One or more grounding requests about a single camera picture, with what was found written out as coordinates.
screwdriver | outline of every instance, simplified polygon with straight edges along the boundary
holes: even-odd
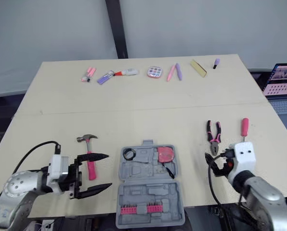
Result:
[[[248,118],[242,119],[241,136],[243,136],[243,142],[245,142],[245,137],[248,136]]]

hammer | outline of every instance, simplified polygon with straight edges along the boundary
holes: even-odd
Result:
[[[86,134],[83,135],[82,137],[77,137],[76,140],[77,142],[82,142],[82,141],[86,141],[86,145],[87,145],[87,154],[91,154],[91,148],[90,148],[90,139],[91,138],[96,138],[96,136],[91,135],[91,134]],[[87,162],[88,165],[88,172],[89,172],[89,180],[94,180],[96,179],[96,172],[95,172],[95,164],[93,161],[88,161]]]

laptop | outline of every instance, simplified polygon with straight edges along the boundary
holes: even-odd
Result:
[[[287,64],[276,64],[261,89],[287,128]]]

purple pen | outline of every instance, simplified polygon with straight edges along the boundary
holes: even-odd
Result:
[[[220,59],[216,59],[215,62],[214,62],[214,66],[213,66],[213,69],[216,68],[216,66],[220,63]]]
[[[182,72],[181,72],[180,65],[178,63],[176,63],[176,69],[177,69],[178,78],[181,81],[182,80]]]
[[[103,75],[102,77],[100,77],[97,82],[102,85],[103,83],[105,83],[106,81],[108,81],[112,76],[114,76],[114,72],[113,71],[109,71],[107,72],[105,75]]]

gray tool case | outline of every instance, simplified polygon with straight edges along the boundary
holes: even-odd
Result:
[[[119,177],[124,183],[118,188],[119,229],[177,226],[185,222],[180,184],[158,162],[158,147],[173,149],[174,159],[165,165],[177,176],[177,153],[172,145],[153,145],[153,140],[144,140],[142,146],[121,150]],[[132,160],[123,157],[127,148],[136,152]]]

